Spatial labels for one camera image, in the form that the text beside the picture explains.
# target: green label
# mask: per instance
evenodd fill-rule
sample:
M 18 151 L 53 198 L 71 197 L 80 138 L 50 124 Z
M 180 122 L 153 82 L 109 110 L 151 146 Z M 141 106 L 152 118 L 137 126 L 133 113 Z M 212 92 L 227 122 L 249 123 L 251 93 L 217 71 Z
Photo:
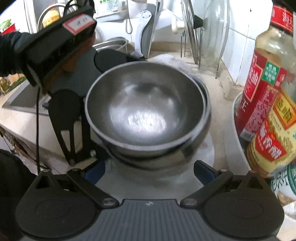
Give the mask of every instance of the green label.
M 271 85 L 274 85 L 277 75 L 279 73 L 280 68 L 275 66 L 274 64 L 267 62 L 263 75 L 262 80 L 267 81 Z
M 296 163 L 287 166 L 288 181 L 292 192 L 296 195 Z

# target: person's arm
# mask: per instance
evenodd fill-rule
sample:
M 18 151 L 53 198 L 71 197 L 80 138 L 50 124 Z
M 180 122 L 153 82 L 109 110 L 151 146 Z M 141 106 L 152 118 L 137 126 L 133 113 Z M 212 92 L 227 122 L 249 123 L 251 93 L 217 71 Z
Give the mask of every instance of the person's arm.
M 21 73 L 15 52 L 31 36 L 20 32 L 0 35 L 0 77 Z

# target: white plastic handle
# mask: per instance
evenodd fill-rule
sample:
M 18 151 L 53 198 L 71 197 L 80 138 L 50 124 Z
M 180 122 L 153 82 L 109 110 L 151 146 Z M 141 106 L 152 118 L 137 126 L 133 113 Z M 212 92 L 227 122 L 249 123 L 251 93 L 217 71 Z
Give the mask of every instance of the white plastic handle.
M 178 21 L 176 17 L 172 17 L 172 32 L 178 34 L 180 29 L 185 29 L 184 21 Z
M 141 39 L 142 39 L 142 32 L 145 26 L 148 24 L 152 17 L 152 13 L 148 10 L 144 10 L 139 17 L 139 23 L 136 31 L 136 40 L 135 40 L 135 53 L 137 57 L 143 57 L 141 51 Z

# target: sink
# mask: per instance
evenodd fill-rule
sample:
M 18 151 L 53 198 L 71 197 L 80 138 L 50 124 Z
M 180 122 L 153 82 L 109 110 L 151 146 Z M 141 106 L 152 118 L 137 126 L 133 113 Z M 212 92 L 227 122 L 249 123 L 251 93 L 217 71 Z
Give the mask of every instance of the sink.
M 18 110 L 29 113 L 36 113 L 36 98 L 38 86 L 33 87 L 29 81 L 24 81 L 19 88 L 9 97 L 2 106 L 3 108 Z M 39 114 L 48 115 L 48 110 L 42 105 L 50 100 L 49 95 L 43 95 L 40 92 L 39 97 Z

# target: metal bowl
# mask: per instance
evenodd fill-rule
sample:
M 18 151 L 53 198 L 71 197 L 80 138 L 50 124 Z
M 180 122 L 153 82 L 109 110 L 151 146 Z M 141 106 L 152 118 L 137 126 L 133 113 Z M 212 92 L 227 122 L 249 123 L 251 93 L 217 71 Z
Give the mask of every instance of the metal bowl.
M 201 132 L 196 133 L 196 135 L 194 135 L 189 141 L 187 141 L 179 148 L 176 148 L 161 157 L 151 159 L 133 158 L 126 155 L 122 155 L 121 153 L 118 153 L 116 151 L 109 149 L 108 147 L 105 147 L 110 156 L 117 161 L 124 162 L 126 165 L 147 171 L 156 171 L 175 166 L 180 166 L 190 161 L 196 153 L 199 145 L 208 134 L 211 123 L 211 101 L 208 89 L 200 79 L 195 79 L 195 81 L 200 86 L 206 100 L 205 116 L 203 120 L 201 120 L 201 122 L 204 123 L 204 125 Z
M 93 45 L 93 48 L 96 49 L 96 51 L 100 51 L 102 49 L 114 49 L 123 53 L 127 53 L 127 45 L 128 40 L 122 37 L 116 37 L 109 39 L 105 42 L 95 44 Z
M 86 96 L 85 110 L 90 126 L 110 149 L 148 158 L 202 131 L 205 97 L 186 74 L 139 61 L 102 74 Z

